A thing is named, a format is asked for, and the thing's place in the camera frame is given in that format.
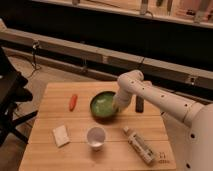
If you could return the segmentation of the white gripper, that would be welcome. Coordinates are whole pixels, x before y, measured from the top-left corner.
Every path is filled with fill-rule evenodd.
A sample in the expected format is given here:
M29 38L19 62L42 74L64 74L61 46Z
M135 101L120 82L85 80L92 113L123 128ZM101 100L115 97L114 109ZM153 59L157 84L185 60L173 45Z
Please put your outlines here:
M130 104L130 94L124 90L118 90L113 97L113 107L121 112Z

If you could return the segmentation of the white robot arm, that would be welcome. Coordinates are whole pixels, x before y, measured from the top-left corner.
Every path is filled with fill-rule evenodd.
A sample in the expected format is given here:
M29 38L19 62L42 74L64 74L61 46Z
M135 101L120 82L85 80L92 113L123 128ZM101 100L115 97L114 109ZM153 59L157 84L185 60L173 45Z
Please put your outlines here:
M118 110L127 108L136 95L190 128L185 171L213 171L213 103L204 105L150 85L140 70L121 74L117 84L113 103Z

